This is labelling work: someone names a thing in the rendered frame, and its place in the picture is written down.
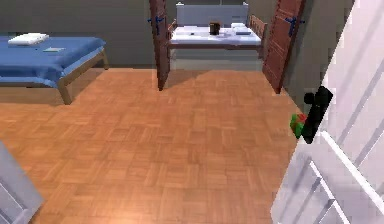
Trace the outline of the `pale grey furniture corner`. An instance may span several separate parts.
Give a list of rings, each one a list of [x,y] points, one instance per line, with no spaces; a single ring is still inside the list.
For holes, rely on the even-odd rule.
[[[0,141],[0,224],[28,224],[43,198]]]

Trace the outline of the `brown wooden room door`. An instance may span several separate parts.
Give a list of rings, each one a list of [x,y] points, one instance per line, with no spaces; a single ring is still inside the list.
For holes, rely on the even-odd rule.
[[[275,14],[270,26],[267,53],[262,72],[276,94],[281,92],[286,67],[290,60],[303,15],[306,0],[277,0]],[[296,17],[297,22],[292,37],[288,36],[290,24],[285,18]]]
[[[149,0],[149,4],[151,13],[150,18],[152,19],[150,25],[152,27],[155,63],[157,68],[157,84],[158,89],[162,91],[170,71],[166,0]],[[164,18],[164,20],[159,23],[159,35],[156,35],[155,16]]]

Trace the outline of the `white pillow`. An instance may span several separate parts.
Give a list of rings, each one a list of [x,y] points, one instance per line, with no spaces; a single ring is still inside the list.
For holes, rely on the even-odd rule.
[[[250,35],[251,31],[244,23],[232,23],[231,24],[232,32],[235,35]]]
[[[49,38],[48,34],[26,33],[13,37],[8,41],[10,45],[34,45],[43,42]]]

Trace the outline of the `green and red object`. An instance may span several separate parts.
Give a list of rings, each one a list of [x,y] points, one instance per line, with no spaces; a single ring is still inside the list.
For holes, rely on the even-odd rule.
[[[307,116],[305,114],[293,114],[291,116],[290,128],[297,139],[300,138]]]

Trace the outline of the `white room door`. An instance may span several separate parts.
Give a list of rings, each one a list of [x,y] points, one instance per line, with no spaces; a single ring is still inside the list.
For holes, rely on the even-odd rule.
[[[272,224],[384,224],[384,0],[355,0],[321,86],[332,100],[301,136]]]

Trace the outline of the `white bed with brown frame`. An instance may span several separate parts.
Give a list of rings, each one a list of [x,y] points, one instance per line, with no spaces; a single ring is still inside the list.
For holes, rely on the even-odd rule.
[[[218,35],[209,33],[209,23],[219,22]],[[250,35],[235,35],[232,23],[244,23]],[[268,24],[249,13],[249,5],[176,4],[176,19],[169,26],[171,49],[254,50],[263,58]]]

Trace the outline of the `blue bed with wooden frame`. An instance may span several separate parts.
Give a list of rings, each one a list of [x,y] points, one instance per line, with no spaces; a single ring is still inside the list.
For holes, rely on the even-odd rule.
[[[99,61],[109,69],[101,38],[49,37],[34,45],[10,45],[12,38],[0,35],[0,87],[56,88],[70,105],[70,83]]]

